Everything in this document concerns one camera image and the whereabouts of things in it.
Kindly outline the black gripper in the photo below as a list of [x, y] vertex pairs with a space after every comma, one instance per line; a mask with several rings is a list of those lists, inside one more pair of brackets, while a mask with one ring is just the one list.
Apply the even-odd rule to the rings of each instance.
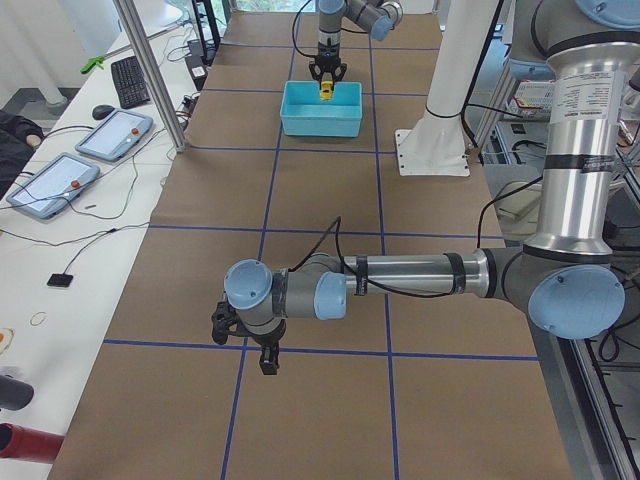
[[339, 45], [319, 45], [315, 61], [308, 65], [312, 79], [322, 85], [323, 73], [332, 72], [332, 82], [336, 85], [342, 81], [347, 71], [347, 64], [341, 62]]
[[237, 312], [236, 335], [250, 337], [261, 346], [259, 367], [263, 375], [277, 375], [279, 340], [286, 332], [286, 320], [273, 313]]

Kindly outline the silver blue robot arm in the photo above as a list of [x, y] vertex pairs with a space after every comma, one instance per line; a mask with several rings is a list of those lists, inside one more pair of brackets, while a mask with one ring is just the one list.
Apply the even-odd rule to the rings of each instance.
[[402, 20], [403, 9], [396, 1], [330, 0], [318, 5], [317, 53], [312, 56], [309, 71], [320, 87], [321, 97], [328, 99], [340, 82], [347, 65], [340, 57], [342, 22], [346, 18], [365, 34], [383, 41]]
[[243, 260], [225, 275], [213, 341], [253, 339], [262, 372], [273, 375], [289, 318], [340, 319], [349, 295], [376, 291], [503, 300], [567, 340], [611, 327], [625, 293], [609, 268], [612, 251], [602, 232], [624, 83], [638, 57], [635, 1], [519, 2], [511, 58], [545, 63], [555, 76], [534, 235], [518, 248], [468, 255], [348, 257], [312, 250], [280, 271]]

